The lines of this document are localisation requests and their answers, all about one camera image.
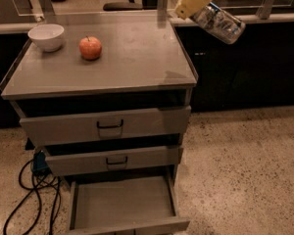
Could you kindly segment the grey top drawer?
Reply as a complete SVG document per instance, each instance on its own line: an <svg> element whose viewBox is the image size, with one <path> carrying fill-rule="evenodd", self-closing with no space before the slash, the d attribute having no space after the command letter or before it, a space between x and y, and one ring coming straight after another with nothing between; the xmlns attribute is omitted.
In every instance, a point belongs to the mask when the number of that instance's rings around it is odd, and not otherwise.
<svg viewBox="0 0 294 235"><path fill-rule="evenodd" d="M35 146L49 146L184 133L190 112L186 106L27 117L21 126Z"/></svg>

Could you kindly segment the white ceramic bowl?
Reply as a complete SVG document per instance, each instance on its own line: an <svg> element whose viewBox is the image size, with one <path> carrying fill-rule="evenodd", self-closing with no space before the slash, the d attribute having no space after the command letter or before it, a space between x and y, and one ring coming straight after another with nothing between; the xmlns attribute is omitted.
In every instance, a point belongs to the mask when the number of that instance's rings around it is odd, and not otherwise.
<svg viewBox="0 0 294 235"><path fill-rule="evenodd" d="M32 28L28 33L29 39L42 51L54 52L64 43L65 29L54 23L42 24Z"/></svg>

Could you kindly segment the red apple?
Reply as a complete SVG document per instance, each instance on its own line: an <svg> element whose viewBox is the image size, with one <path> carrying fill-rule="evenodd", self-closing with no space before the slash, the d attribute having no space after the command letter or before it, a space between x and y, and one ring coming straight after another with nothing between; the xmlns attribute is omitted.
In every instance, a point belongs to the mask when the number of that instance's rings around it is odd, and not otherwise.
<svg viewBox="0 0 294 235"><path fill-rule="evenodd" d="M101 56L102 44L93 36L86 36L79 41L79 52L85 60L96 60Z"/></svg>

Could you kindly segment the grey drawer cabinet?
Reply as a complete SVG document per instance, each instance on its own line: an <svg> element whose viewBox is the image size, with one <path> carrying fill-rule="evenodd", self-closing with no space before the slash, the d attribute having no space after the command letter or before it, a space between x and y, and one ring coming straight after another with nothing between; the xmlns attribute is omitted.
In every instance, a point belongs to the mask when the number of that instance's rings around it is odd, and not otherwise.
<svg viewBox="0 0 294 235"><path fill-rule="evenodd" d="M189 106L197 77L168 18L156 11L58 17L64 46L45 53L27 44L3 81L2 95L20 119ZM79 41L93 36L101 56L85 60ZM184 133L35 146L47 156L180 146ZM125 174L167 170L178 164L58 176L72 183L110 181Z"/></svg>

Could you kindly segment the grey middle drawer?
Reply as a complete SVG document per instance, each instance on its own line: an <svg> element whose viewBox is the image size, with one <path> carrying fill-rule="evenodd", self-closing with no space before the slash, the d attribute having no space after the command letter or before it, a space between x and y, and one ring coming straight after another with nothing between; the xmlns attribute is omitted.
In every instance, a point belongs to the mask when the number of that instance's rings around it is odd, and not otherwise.
<svg viewBox="0 0 294 235"><path fill-rule="evenodd" d="M47 156L46 162L55 175L67 176L162 165L178 165L182 152L183 148L180 146L158 146Z"/></svg>

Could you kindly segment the black counter cabinets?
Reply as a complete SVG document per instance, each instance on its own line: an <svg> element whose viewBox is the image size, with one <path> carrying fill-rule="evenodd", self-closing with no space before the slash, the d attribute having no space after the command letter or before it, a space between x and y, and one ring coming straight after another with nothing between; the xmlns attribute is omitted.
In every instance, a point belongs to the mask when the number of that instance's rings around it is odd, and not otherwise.
<svg viewBox="0 0 294 235"><path fill-rule="evenodd" d="M294 23L248 24L231 45L198 26L175 30L199 75L193 111L294 105Z"/></svg>

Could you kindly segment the black office chair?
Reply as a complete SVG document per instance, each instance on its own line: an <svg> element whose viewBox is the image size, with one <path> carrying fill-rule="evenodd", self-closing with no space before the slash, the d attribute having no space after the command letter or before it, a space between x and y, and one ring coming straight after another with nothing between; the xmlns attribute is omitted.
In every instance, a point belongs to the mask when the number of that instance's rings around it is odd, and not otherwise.
<svg viewBox="0 0 294 235"><path fill-rule="evenodd" d="M136 3L135 0L127 0L126 2L106 3L103 6L104 11L135 11L135 10L155 10L158 6L158 0L141 0Z"/></svg>

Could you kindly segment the blue power box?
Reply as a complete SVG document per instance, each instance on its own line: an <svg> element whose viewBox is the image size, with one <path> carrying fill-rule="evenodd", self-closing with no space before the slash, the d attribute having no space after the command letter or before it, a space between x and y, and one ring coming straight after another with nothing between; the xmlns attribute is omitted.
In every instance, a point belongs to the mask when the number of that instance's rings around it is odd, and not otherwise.
<svg viewBox="0 0 294 235"><path fill-rule="evenodd" d="M46 174L50 172L50 168L45 161L45 154L40 151L33 156L31 171L35 175Z"/></svg>

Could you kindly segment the grey open bottom drawer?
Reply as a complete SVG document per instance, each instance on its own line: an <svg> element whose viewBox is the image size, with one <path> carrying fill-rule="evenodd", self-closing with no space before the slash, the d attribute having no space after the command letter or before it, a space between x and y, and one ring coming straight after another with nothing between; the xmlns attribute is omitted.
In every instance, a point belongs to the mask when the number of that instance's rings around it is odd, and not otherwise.
<svg viewBox="0 0 294 235"><path fill-rule="evenodd" d="M188 225L165 169L72 183L66 235L173 235Z"/></svg>

